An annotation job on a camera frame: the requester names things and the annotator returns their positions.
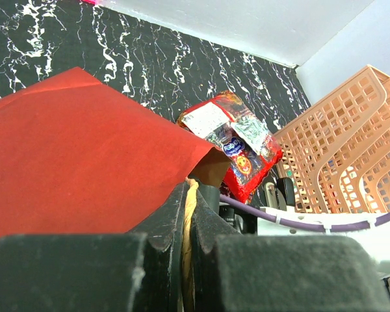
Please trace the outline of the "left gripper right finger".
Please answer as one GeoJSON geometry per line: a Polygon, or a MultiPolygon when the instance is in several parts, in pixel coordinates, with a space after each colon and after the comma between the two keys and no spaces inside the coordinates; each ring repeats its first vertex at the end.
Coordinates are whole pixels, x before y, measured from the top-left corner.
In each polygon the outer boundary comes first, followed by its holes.
{"type": "Polygon", "coordinates": [[[196,200],[196,311],[390,311],[385,285],[354,239],[243,235],[201,194],[196,200]]]}

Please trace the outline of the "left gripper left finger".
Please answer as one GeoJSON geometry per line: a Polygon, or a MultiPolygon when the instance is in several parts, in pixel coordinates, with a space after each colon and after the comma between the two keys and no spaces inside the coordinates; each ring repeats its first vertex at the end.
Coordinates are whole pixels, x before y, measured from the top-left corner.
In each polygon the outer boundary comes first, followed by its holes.
{"type": "Polygon", "coordinates": [[[126,233],[0,238],[0,311],[181,311],[188,189],[126,233]]]}

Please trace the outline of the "red brown paper bag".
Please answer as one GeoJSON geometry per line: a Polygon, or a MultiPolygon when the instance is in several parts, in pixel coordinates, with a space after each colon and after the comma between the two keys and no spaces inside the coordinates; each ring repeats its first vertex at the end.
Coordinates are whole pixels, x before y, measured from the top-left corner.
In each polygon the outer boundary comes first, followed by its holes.
{"type": "Polygon", "coordinates": [[[187,177],[217,187],[228,167],[208,141],[73,68],[0,99],[0,238],[126,233],[187,177]]]}

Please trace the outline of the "grey foil snack packet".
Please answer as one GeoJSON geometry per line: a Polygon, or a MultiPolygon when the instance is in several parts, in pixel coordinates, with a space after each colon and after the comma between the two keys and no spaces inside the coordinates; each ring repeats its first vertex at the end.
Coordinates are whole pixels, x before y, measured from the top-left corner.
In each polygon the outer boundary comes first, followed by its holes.
{"type": "Polygon", "coordinates": [[[262,157],[270,156],[271,149],[268,144],[272,136],[262,121],[257,118],[244,118],[231,122],[231,127],[256,154],[262,157]]]}

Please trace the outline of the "red cookie snack bag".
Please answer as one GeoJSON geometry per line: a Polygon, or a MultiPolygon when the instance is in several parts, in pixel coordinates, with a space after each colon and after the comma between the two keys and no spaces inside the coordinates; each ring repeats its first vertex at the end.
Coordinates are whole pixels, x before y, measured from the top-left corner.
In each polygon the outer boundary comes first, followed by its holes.
{"type": "Polygon", "coordinates": [[[270,156],[256,154],[231,127],[231,122],[244,118],[259,120],[238,95],[226,90],[182,112],[177,124],[212,143],[229,157],[230,166],[223,184],[236,200],[249,203],[270,169],[281,160],[283,152],[270,132],[270,156]]]}

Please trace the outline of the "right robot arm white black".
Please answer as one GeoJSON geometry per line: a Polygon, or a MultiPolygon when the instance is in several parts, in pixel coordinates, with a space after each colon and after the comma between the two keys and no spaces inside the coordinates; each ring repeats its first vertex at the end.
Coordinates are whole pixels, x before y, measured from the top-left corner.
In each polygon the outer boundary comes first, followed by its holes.
{"type": "Polygon", "coordinates": [[[339,235],[357,241],[383,278],[390,278],[390,212],[380,214],[300,214],[271,207],[252,207],[202,185],[200,192],[216,213],[240,233],[254,235],[339,235]]]}

